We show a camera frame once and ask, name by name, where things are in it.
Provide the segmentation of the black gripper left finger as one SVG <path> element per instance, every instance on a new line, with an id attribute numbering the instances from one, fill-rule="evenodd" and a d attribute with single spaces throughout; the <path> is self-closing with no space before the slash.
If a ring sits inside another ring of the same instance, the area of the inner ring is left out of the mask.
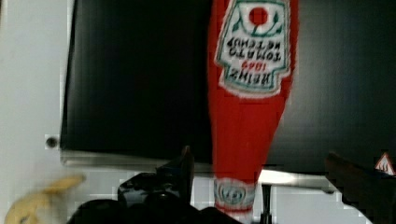
<path id="1" fill-rule="evenodd" d="M 83 203 L 66 224 L 240 224 L 219 209 L 191 205 L 194 157 L 188 147 L 153 173 L 120 184 L 116 200 Z"/>

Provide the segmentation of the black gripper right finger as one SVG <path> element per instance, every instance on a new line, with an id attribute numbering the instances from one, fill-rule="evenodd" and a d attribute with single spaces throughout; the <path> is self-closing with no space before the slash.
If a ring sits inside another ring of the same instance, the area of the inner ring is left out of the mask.
<path id="1" fill-rule="evenodd" d="M 395 177 L 367 169 L 335 153 L 325 159 L 326 178 L 341 192 L 342 202 L 373 224 L 395 224 Z"/>

